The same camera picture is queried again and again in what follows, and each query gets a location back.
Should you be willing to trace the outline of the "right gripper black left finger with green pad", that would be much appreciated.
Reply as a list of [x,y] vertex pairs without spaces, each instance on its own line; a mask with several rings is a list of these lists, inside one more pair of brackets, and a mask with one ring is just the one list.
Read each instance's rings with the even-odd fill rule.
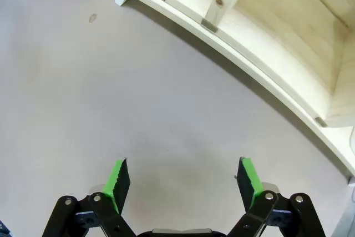
[[135,236],[122,217],[129,186],[127,160],[118,160],[102,191],[82,200],[60,197],[42,235],[86,236],[89,229],[101,228],[105,236]]

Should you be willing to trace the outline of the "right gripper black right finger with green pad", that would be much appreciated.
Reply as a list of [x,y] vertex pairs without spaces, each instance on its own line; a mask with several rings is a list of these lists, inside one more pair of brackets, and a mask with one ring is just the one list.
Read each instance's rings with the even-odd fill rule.
[[285,198],[262,185],[251,158],[240,157],[235,176],[245,214],[228,236],[261,236],[266,227],[279,229],[282,236],[325,236],[311,198],[295,193]]

